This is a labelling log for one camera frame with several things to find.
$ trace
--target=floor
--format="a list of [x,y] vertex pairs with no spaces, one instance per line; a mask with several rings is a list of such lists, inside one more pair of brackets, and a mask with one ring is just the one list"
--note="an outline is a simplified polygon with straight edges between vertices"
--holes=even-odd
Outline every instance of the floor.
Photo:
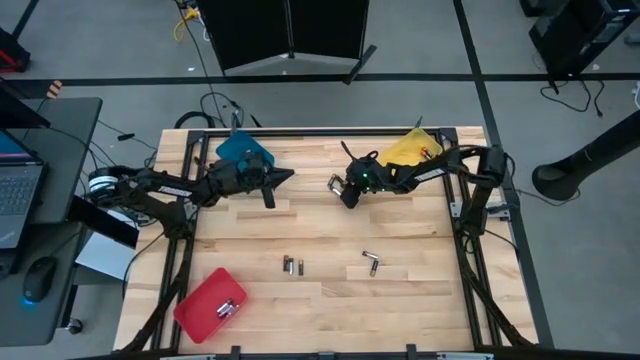
[[[3,1],[0,27],[11,31],[28,3]],[[529,191],[535,166],[576,151],[636,110],[631,94],[635,80],[605,81],[599,99],[602,118],[593,108],[577,113],[545,100],[539,89],[546,83],[525,77],[481,83],[489,100],[481,102],[455,3],[458,0],[372,0],[366,43],[375,44],[378,51],[363,73],[469,75],[462,80],[356,81],[351,86],[338,82],[216,84],[215,90],[273,127],[413,125],[419,116],[424,117],[423,125],[487,129],[497,125],[502,144],[518,164],[515,184]],[[524,17],[517,1],[461,3],[483,74],[542,73],[541,60],[527,35],[534,20]],[[19,39],[32,53],[32,67],[6,78],[90,84],[66,86],[61,96],[98,96],[104,100],[102,121],[157,143],[161,129],[173,127],[182,114],[198,109],[200,96],[208,91],[203,84],[125,85],[129,78],[204,75],[190,39],[182,43],[172,39],[178,19],[171,1],[94,0],[70,6],[63,0],[40,0]],[[191,26],[209,74],[220,76],[213,51],[200,36],[201,26]],[[639,22],[628,32],[634,30],[640,30]],[[639,73],[640,49],[626,46],[621,37],[593,65],[597,66],[587,72]],[[233,74],[346,73],[350,66],[281,60]],[[104,85],[100,79],[119,80]],[[597,82],[587,85],[594,94],[599,89]],[[586,94],[578,83],[571,83],[562,88],[559,98],[579,107]],[[211,104],[206,106],[213,111]],[[197,120],[190,123],[203,125]],[[118,143],[116,135],[99,125],[94,136],[115,161],[139,166],[150,155],[136,143]],[[495,133],[489,135],[496,140]],[[640,242],[634,237],[640,210],[640,190],[634,186],[640,181],[634,166],[638,161],[640,153],[630,153],[593,175],[583,183],[581,198],[562,207],[522,198],[527,238],[557,348],[640,353],[636,341],[640,283],[635,276],[640,269],[636,261]],[[50,359],[62,359],[107,353],[120,311],[118,289],[96,286],[79,295],[74,316],[87,324],[84,333],[60,332],[51,344],[38,348],[0,349],[0,357],[29,359],[46,353]]]

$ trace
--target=yellow cloth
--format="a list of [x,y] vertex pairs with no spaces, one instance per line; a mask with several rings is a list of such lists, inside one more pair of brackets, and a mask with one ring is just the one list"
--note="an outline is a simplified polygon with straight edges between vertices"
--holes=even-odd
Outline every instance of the yellow cloth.
[[415,166],[427,160],[423,155],[423,149],[427,149],[434,157],[443,151],[442,146],[429,134],[421,128],[415,128],[391,148],[381,152],[377,160],[382,166],[387,163]]

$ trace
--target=laptop screen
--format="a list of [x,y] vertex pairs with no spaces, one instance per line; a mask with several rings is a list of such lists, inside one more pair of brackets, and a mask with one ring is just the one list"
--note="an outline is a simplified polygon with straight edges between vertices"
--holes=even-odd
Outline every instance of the laptop screen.
[[5,132],[0,131],[0,162],[26,162],[33,157]]

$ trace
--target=laptop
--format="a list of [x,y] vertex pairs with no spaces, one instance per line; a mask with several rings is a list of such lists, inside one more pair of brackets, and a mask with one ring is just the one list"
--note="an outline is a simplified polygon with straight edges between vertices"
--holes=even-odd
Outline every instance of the laptop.
[[0,130],[0,251],[18,247],[44,173],[34,152]]

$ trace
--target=yellow cable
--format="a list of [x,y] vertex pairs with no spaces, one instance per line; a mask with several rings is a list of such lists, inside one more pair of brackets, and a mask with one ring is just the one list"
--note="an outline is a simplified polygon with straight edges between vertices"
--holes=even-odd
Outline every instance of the yellow cable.
[[[198,12],[194,8],[191,8],[191,7],[188,8],[187,14],[184,16],[184,20],[189,21],[197,18],[198,18]],[[184,37],[184,31],[185,31],[184,26],[185,26],[185,22],[183,20],[180,20],[178,21],[176,26],[173,28],[173,39],[176,42],[182,41],[182,38]]]

